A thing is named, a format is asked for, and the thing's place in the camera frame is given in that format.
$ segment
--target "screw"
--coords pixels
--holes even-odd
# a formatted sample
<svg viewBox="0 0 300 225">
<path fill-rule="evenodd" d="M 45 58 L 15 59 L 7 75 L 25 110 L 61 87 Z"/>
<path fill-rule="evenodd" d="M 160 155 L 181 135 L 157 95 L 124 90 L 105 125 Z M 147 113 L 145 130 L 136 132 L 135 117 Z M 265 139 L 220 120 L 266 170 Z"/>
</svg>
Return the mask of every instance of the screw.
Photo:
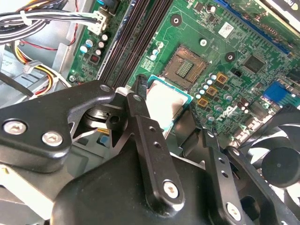
<svg viewBox="0 0 300 225">
<path fill-rule="evenodd" d="M 133 95 L 133 98 L 134 98 L 136 101 L 139 101 L 139 102 L 142 100 L 141 97 L 138 96 L 138 95 Z"/>
<path fill-rule="evenodd" d="M 101 88 L 101 90 L 103 90 L 103 91 L 105 91 L 105 92 L 109 92 L 109 91 L 111 90 L 109 87 L 107 87 L 107 86 L 104 85 L 104 84 L 101 84 L 101 85 L 100 85 L 100 88 Z"/>
<path fill-rule="evenodd" d="M 207 40 L 201 39 L 201 40 L 200 40 L 200 45 L 201 45 L 202 47 L 206 46 L 206 45 L 207 45 Z"/>
<path fill-rule="evenodd" d="M 48 131 L 42 136 L 42 141 L 46 145 L 57 147 L 62 143 L 62 136 L 56 131 Z"/>
<path fill-rule="evenodd" d="M 177 187 L 170 181 L 164 183 L 164 191 L 170 198 L 177 198 L 179 195 Z"/>
<path fill-rule="evenodd" d="M 3 125 L 3 129 L 8 134 L 21 135 L 26 131 L 27 126 L 20 121 L 10 121 Z"/>
<path fill-rule="evenodd" d="M 75 82 L 76 81 L 76 77 L 74 77 L 73 75 L 71 75 L 70 77 L 69 77 L 69 81 L 70 82 Z"/>
<path fill-rule="evenodd" d="M 238 210 L 238 208 L 235 205 L 228 202 L 226 205 L 226 208 L 227 208 L 229 215 L 232 216 L 236 221 L 240 221 L 242 219 L 240 211 Z"/>
</svg>

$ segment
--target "capacitor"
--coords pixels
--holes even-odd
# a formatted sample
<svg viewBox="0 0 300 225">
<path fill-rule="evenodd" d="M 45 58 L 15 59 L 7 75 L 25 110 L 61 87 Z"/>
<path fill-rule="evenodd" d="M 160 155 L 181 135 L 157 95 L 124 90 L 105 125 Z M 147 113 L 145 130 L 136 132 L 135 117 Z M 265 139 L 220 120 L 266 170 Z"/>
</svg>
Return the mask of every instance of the capacitor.
<svg viewBox="0 0 300 225">
<path fill-rule="evenodd" d="M 206 81 L 206 83 L 207 83 L 208 85 L 212 85 L 212 80 L 211 80 L 211 79 L 206 79 L 205 81 Z"/>
<path fill-rule="evenodd" d="M 82 45 L 79 49 L 81 51 L 81 53 L 85 54 L 88 52 L 88 48 L 85 45 Z"/>
<path fill-rule="evenodd" d="M 97 49 L 97 50 L 95 51 L 95 54 L 96 54 L 96 55 L 101 55 L 101 54 L 102 54 L 102 52 L 101 52 L 101 50 L 100 50 L 100 49 Z"/>
<path fill-rule="evenodd" d="M 215 6 L 207 6 L 206 7 L 206 12 L 208 12 L 208 13 L 215 13 L 216 9 L 217 8 Z"/>
<path fill-rule="evenodd" d="M 158 54 L 159 54 L 159 52 L 160 52 L 160 50 L 159 50 L 159 49 L 154 49 L 154 50 L 152 51 L 152 54 L 153 54 L 153 55 L 158 55 Z"/>
<path fill-rule="evenodd" d="M 249 102 L 248 102 L 246 99 L 244 99 L 244 98 L 242 98 L 242 99 L 240 100 L 240 102 L 241 102 L 245 107 L 248 107 L 248 106 L 249 106 Z"/>
<path fill-rule="evenodd" d="M 101 36 L 101 39 L 103 40 L 103 41 L 108 41 L 108 35 L 107 34 L 103 34 L 102 36 Z"/>
<path fill-rule="evenodd" d="M 103 41 L 100 41 L 98 43 L 98 47 L 101 48 L 101 49 L 104 48 L 105 47 L 105 43 Z"/>
<path fill-rule="evenodd" d="M 230 94 L 224 94 L 224 99 L 228 102 L 231 102 L 233 100 L 233 97 Z"/>
<path fill-rule="evenodd" d="M 210 74 L 210 78 L 211 78 L 213 81 L 215 81 L 215 80 L 217 79 L 217 75 L 211 73 L 211 74 Z"/>
<path fill-rule="evenodd" d="M 205 94 L 205 90 L 200 89 L 200 90 L 199 90 L 199 94 L 200 94 L 200 95 L 204 95 L 204 94 Z"/>
<path fill-rule="evenodd" d="M 159 42 L 158 45 L 157 45 L 157 47 L 158 47 L 159 49 L 162 49 L 162 48 L 164 47 L 164 43 L 163 43 L 162 41 Z"/>
<path fill-rule="evenodd" d="M 157 58 L 156 55 L 151 55 L 151 56 L 150 56 L 151 61 L 155 61 L 156 58 Z"/>
<path fill-rule="evenodd" d="M 94 43 L 92 40 L 88 39 L 85 41 L 85 45 L 88 46 L 89 48 L 91 48 L 94 45 Z"/>
<path fill-rule="evenodd" d="M 209 122 L 215 121 L 215 118 L 214 118 L 213 115 L 211 115 L 211 114 L 208 114 L 208 115 L 206 116 L 206 118 L 208 119 Z"/>
<path fill-rule="evenodd" d="M 202 87 L 203 87 L 204 90 L 207 90 L 209 88 L 209 86 L 206 83 L 203 83 Z"/>
<path fill-rule="evenodd" d="M 246 107 L 241 103 L 241 102 L 238 102 L 236 104 L 238 106 L 239 109 L 241 109 L 242 111 L 244 111 L 246 109 Z"/>
<path fill-rule="evenodd" d="M 223 112 L 223 109 L 222 109 L 222 106 L 221 106 L 221 105 L 215 105 L 214 108 L 215 108 L 216 111 L 218 111 L 218 112 L 220 112 L 220 113 Z"/>
</svg>

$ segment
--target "white cable tie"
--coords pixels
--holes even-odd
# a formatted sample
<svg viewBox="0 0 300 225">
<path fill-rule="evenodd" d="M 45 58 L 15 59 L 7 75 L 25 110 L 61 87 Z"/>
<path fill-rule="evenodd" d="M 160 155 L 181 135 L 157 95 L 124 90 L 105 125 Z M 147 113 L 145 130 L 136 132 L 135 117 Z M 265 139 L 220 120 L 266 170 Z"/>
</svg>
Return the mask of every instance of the white cable tie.
<svg viewBox="0 0 300 225">
<path fill-rule="evenodd" d="M 25 25 L 27 25 L 27 26 L 32 25 L 32 20 L 27 18 L 24 10 L 20 11 L 20 16 L 21 16 L 21 18 L 22 18 Z"/>
<path fill-rule="evenodd" d="M 40 61 L 38 60 L 33 60 L 33 61 L 30 61 L 28 63 L 25 64 L 24 68 L 23 68 L 23 72 L 26 73 L 26 74 L 31 74 L 33 69 L 37 66 L 40 66 L 42 65 L 43 63 L 41 63 Z"/>
</svg>

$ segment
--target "hole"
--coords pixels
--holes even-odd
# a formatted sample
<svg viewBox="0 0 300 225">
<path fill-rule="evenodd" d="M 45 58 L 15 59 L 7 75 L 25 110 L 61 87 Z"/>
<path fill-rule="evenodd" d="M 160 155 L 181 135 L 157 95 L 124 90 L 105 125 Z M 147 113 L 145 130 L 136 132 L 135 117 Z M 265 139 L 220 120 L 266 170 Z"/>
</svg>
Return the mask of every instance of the hole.
<svg viewBox="0 0 300 225">
<path fill-rule="evenodd" d="M 112 116 L 110 119 L 109 119 L 109 122 L 111 124 L 116 124 L 116 123 L 119 123 L 120 121 L 120 117 L 119 116 Z"/>
<path fill-rule="evenodd" d="M 158 149 L 161 149 L 161 145 L 158 142 L 154 142 L 154 146 L 157 147 Z"/>
<path fill-rule="evenodd" d="M 222 171 L 221 171 L 221 173 L 223 174 L 223 176 L 225 176 L 226 178 L 228 178 L 228 174 L 227 174 L 227 173 L 225 173 L 225 171 L 224 171 L 224 170 L 222 170 Z"/>
<path fill-rule="evenodd" d="M 156 132 L 156 129 L 152 126 L 149 127 L 149 130 L 152 131 L 152 132 Z"/>
<path fill-rule="evenodd" d="M 219 158 L 219 161 L 223 164 L 225 164 L 224 160 L 222 158 Z"/>
<path fill-rule="evenodd" d="M 136 101 L 141 101 L 142 100 L 142 98 L 140 97 L 140 96 L 138 96 L 138 95 L 133 95 L 133 98 L 136 100 Z"/>
<path fill-rule="evenodd" d="M 233 150 L 234 154 L 236 154 L 237 156 L 239 156 L 239 155 L 240 155 L 240 152 L 239 152 L 239 151 L 237 151 L 236 149 L 232 149 L 232 150 Z"/>
<path fill-rule="evenodd" d="M 249 216 L 252 221 L 255 221 L 259 218 L 259 206 L 255 199 L 251 196 L 245 196 L 240 201 L 244 212 Z"/>
<path fill-rule="evenodd" d="M 104 84 L 101 84 L 101 85 L 100 85 L 100 88 L 101 88 L 101 90 L 103 90 L 103 91 L 105 91 L 105 92 L 109 92 L 109 91 L 111 90 L 109 87 L 107 87 L 107 86 L 104 85 Z"/>
</svg>

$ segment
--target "motherboard label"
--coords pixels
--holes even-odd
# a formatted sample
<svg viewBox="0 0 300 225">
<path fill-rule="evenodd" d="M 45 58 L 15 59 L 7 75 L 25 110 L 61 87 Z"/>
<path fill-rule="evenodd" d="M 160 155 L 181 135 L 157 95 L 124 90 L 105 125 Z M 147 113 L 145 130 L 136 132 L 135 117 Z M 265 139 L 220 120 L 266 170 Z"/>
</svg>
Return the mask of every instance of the motherboard label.
<svg viewBox="0 0 300 225">
<path fill-rule="evenodd" d="M 225 22 L 225 24 L 223 25 L 223 27 L 219 30 L 219 34 L 224 37 L 227 38 L 230 33 L 233 31 L 234 27 L 232 25 L 230 25 L 229 23 Z"/>
</svg>

